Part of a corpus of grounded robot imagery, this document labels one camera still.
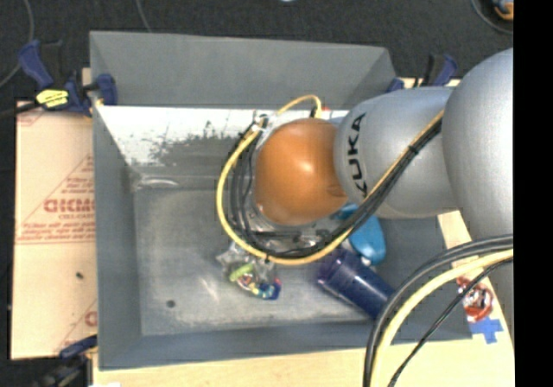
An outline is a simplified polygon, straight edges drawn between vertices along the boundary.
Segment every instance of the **gray bin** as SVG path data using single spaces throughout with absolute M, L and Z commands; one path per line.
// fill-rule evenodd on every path
M 259 69 L 258 77 L 249 78 L 256 87 L 266 85 L 264 91 L 274 85 L 264 106 L 269 109 L 301 95 L 292 94 L 295 90 L 317 93 L 317 87 L 325 84 L 335 89 L 325 92 L 327 103 L 347 109 L 349 103 L 344 97 L 370 98 L 382 93 L 383 85 L 393 78 L 388 54 L 381 48 L 339 45 L 340 51 L 333 52 L 333 45 L 315 43 L 126 33 L 91 35 L 93 75 L 114 75 L 121 98 L 121 105 L 100 107 L 94 112 L 102 370 L 336 350 L 362 347 L 367 341 L 371 319 L 316 285 L 318 263 L 279 267 L 283 291 L 276 301 L 250 298 L 222 276 L 215 257 L 226 250 L 230 239 L 216 218 L 214 189 L 237 130 L 226 125 L 221 115 L 231 112 L 231 108 L 238 114 L 242 108 L 252 109 L 258 99 L 248 96 L 250 102 L 244 105 L 244 97 L 215 93 L 213 79 L 204 83 L 201 78 L 187 77 L 181 89 L 177 84 L 174 88 L 160 87 L 156 73 L 167 71 L 165 61 L 176 69 L 188 66 L 191 59 L 198 66 L 199 57 L 210 63 L 209 69 L 200 64 L 188 76 L 194 76 L 194 72 L 204 76 L 209 71 L 219 77 L 221 87 L 229 79 L 238 81 L 233 69 L 248 65 L 256 51 L 234 52 L 233 42 L 239 46 L 253 44 L 256 50 L 266 47 L 265 51 L 273 54 L 272 68 Z M 306 61 L 310 66 L 317 65 L 316 85 L 309 84 L 301 70 L 294 70 L 301 84 L 294 87 L 287 59 L 298 54 L 307 56 L 306 48 L 309 52 L 317 48 L 312 53 L 318 54 L 314 55 L 317 60 Z M 153 60 L 152 51 L 159 57 L 157 64 L 148 66 L 148 75 L 140 67 L 146 59 Z M 204 51 L 211 56 L 203 56 Z M 164 59 L 164 54 L 170 54 L 170 61 Z M 352 60 L 365 57 L 356 64 L 359 72 L 355 79 L 361 84 L 352 84 L 352 66 L 347 63 L 350 55 Z M 381 69 L 372 73 L 375 63 Z M 179 75 L 165 72 L 163 77 Z M 280 94 L 279 78 L 285 78 L 283 83 L 287 85 L 280 88 Z M 247 80 L 240 80 L 244 87 L 249 87 Z M 209 87 L 204 91 L 202 85 Z M 139 91 L 133 103 L 135 87 Z M 212 109 L 206 103 L 194 105 L 195 100 L 202 101 L 201 97 L 210 97 Z M 392 286 L 444 248 L 435 218 L 382 224 L 388 255 L 378 273 Z M 452 284 L 430 297 L 402 327 L 397 339 L 418 339 L 429 318 L 454 295 Z M 435 339 L 469 336 L 459 311 L 446 321 Z

